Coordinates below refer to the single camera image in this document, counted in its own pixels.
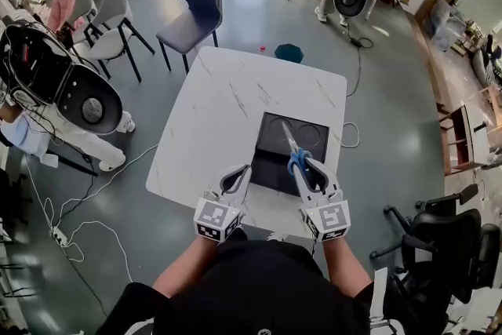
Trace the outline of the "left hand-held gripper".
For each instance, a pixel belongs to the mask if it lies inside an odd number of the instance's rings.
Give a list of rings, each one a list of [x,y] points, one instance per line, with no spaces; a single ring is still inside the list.
[[[195,209],[195,233],[217,243],[225,242],[241,224],[242,204],[249,188],[252,167],[230,166],[217,173],[198,199]]]

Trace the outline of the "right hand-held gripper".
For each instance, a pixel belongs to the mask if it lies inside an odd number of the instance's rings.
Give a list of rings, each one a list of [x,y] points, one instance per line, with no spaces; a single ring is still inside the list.
[[[302,206],[303,222],[318,242],[343,238],[351,228],[348,201],[340,188],[335,173],[323,163],[305,158],[307,177],[297,164],[293,164],[293,176],[303,203],[312,201],[336,201],[323,206]]]

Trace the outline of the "blue-handled scissors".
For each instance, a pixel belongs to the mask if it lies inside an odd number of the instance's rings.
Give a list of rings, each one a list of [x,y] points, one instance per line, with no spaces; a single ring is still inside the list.
[[[290,147],[290,157],[287,165],[289,174],[291,176],[293,175],[293,166],[297,166],[303,173],[306,173],[308,170],[306,158],[312,158],[312,153],[298,146],[289,130],[289,127],[284,122],[282,122],[282,129]]]

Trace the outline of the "black tray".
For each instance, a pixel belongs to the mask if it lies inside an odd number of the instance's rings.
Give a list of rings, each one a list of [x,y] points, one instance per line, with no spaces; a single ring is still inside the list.
[[[328,127],[265,112],[256,141],[250,181],[265,188],[298,196],[294,177],[287,171],[291,149],[284,126],[288,127],[299,147],[312,153],[313,158],[320,162],[326,160]]]

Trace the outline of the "person's right forearm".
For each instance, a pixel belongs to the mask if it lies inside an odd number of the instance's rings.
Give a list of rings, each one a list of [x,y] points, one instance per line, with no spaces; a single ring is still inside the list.
[[[322,246],[330,282],[344,295],[354,298],[372,283],[344,237],[325,241]]]

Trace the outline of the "person's left forearm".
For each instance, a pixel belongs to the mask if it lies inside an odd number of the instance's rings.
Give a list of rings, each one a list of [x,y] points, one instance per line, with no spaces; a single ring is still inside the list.
[[[198,236],[155,280],[153,289],[173,297],[193,285],[215,256],[218,244]]]

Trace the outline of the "person's black shirt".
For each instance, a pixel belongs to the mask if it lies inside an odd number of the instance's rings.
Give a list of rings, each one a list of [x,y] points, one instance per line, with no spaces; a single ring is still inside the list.
[[[344,295],[302,246],[237,228],[203,275],[173,297],[132,282],[96,335],[441,335],[387,280]]]

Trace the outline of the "teal octagonal stool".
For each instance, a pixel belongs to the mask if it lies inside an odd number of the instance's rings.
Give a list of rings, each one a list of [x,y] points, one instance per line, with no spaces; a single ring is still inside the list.
[[[280,60],[300,64],[304,58],[304,53],[300,47],[286,43],[281,44],[276,48],[275,57]]]

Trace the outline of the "black office chair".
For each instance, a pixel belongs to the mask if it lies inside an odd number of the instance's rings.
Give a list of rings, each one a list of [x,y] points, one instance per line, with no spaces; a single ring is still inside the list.
[[[477,209],[456,212],[478,194],[478,185],[470,184],[459,193],[415,204],[418,214],[404,217],[394,206],[385,206],[384,214],[393,214],[401,225],[402,239],[386,249],[374,250],[375,260],[397,249],[403,269],[417,280],[436,281],[464,304],[475,289],[491,287],[500,255],[502,230],[494,224],[482,224]]]

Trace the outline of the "wooden low table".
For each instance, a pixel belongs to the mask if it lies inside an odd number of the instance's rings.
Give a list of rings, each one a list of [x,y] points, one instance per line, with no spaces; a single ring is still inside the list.
[[[470,100],[438,120],[446,176],[502,165],[502,146],[489,144],[489,135],[502,132],[502,93],[495,85],[490,85],[475,95],[488,97],[495,122],[491,123],[482,109]]]

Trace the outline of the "dark blue chair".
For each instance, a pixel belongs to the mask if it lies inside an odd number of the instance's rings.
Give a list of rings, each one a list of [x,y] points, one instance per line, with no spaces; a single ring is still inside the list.
[[[217,28],[223,21],[222,0],[184,0],[187,9],[166,25],[156,38],[166,55],[166,48],[175,50],[183,59],[185,71],[189,71],[187,54],[211,36],[218,45]]]

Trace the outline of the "plastic-wrapped bundle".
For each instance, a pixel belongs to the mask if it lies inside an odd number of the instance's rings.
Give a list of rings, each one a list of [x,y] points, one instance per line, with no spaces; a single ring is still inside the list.
[[[446,52],[466,30],[463,15],[445,0],[436,0],[423,20],[431,43]]]

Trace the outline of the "grey chair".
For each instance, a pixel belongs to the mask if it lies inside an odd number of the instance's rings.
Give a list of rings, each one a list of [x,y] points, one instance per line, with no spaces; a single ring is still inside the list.
[[[107,78],[111,75],[104,62],[115,60],[125,53],[138,82],[142,82],[129,41],[132,37],[136,37],[152,55],[155,51],[133,26],[133,12],[128,0],[102,0],[96,15],[87,24],[83,34],[90,47],[89,57],[99,63]]]
[[[96,13],[97,8],[93,0],[75,0],[70,15],[57,32],[58,38],[67,49],[86,40],[84,31]]]

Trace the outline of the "pink jacket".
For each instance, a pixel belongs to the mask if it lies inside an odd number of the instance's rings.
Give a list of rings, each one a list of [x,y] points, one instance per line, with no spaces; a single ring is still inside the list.
[[[49,18],[45,25],[54,32],[60,30],[70,17],[74,6],[75,0],[52,0]]]

